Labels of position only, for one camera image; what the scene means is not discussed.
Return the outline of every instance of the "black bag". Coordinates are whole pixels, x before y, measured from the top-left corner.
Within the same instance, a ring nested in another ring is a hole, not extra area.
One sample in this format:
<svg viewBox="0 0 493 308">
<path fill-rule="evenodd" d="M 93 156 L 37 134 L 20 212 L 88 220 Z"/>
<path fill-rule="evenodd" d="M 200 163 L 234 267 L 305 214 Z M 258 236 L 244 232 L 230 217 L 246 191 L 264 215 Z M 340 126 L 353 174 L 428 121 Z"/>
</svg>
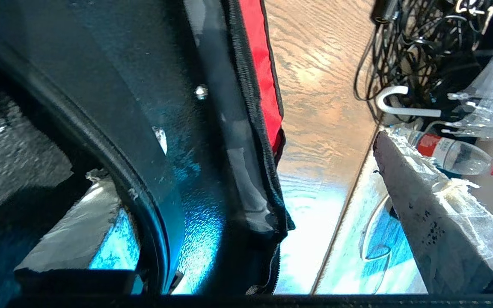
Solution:
<svg viewBox="0 0 493 308">
<path fill-rule="evenodd" d="M 264 16 L 259 0 L 0 2 L 0 72 L 110 171 L 153 294 L 177 270 L 178 293 L 274 291 L 294 226 Z"/>
</svg>

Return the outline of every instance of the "wood grain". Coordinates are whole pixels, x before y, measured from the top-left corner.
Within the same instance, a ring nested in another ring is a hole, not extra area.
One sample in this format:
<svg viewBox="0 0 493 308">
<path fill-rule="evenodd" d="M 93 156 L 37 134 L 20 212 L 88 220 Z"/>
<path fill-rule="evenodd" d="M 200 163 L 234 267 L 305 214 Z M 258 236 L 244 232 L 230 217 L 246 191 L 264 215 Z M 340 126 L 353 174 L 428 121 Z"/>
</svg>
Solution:
<svg viewBox="0 0 493 308">
<path fill-rule="evenodd" d="M 266 0 L 285 109 L 279 166 L 296 222 L 278 293 L 310 293 L 375 131 L 353 78 L 373 25 L 371 0 Z"/>
</svg>

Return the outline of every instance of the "white hook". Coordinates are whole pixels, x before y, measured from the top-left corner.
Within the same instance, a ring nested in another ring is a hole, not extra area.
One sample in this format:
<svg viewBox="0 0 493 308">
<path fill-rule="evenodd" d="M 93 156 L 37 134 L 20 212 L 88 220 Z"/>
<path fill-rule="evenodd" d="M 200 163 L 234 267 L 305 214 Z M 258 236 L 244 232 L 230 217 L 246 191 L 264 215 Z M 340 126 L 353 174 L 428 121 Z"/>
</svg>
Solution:
<svg viewBox="0 0 493 308">
<path fill-rule="evenodd" d="M 385 98 L 393 94 L 406 94 L 408 93 L 407 86 L 388 86 L 381 90 L 376 96 L 376 106 L 384 113 L 391 113 L 393 115 L 405 115 L 405 116 L 418 116 L 418 117 L 434 117 L 440 118 L 441 111 L 436 109 L 419 109 L 419 108 L 399 108 L 391 107 L 385 104 Z"/>
</svg>

